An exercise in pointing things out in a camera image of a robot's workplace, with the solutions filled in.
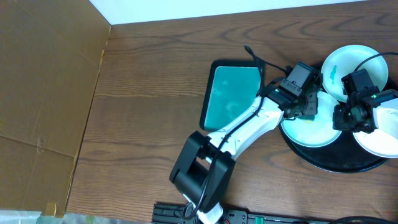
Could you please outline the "white pink plate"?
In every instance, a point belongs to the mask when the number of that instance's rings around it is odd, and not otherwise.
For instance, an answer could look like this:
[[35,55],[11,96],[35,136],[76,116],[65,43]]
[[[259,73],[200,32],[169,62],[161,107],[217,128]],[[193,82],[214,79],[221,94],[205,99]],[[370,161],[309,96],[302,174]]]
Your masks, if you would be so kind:
[[397,159],[397,126],[382,126],[371,133],[353,133],[357,143],[379,157]]

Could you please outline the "mint green plate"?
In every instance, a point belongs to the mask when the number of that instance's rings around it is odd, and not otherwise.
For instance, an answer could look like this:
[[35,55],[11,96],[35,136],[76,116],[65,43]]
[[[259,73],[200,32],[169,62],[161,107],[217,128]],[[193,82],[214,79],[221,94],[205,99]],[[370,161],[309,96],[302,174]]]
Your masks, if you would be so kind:
[[[364,45],[347,45],[332,52],[321,68],[325,91],[336,100],[346,103],[348,97],[343,94],[341,79],[353,72],[361,62],[377,54],[376,50]],[[389,71],[383,57],[371,59],[359,69],[366,69],[380,90],[385,87]]]
[[342,131],[333,129],[333,110],[338,101],[331,95],[319,91],[318,113],[312,123],[305,123],[299,118],[284,120],[283,132],[294,143],[305,147],[323,147],[335,141]]

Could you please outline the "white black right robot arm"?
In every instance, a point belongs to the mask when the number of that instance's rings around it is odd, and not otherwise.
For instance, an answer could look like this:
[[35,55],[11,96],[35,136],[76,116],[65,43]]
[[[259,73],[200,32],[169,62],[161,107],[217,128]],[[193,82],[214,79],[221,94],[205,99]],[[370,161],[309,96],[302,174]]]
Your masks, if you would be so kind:
[[352,92],[344,106],[333,112],[333,129],[372,133],[379,129],[397,137],[397,91],[373,87]]

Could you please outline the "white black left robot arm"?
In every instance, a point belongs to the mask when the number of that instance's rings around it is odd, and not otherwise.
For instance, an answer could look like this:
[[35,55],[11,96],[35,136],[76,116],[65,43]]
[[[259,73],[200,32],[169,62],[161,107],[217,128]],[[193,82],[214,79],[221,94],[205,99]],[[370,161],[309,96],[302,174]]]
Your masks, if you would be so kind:
[[275,129],[284,118],[316,114],[317,91],[293,101],[276,87],[263,90],[252,105],[225,127],[206,136],[192,133],[170,173],[170,181],[188,200],[182,217],[216,223],[223,216],[220,205],[237,158],[259,137]]

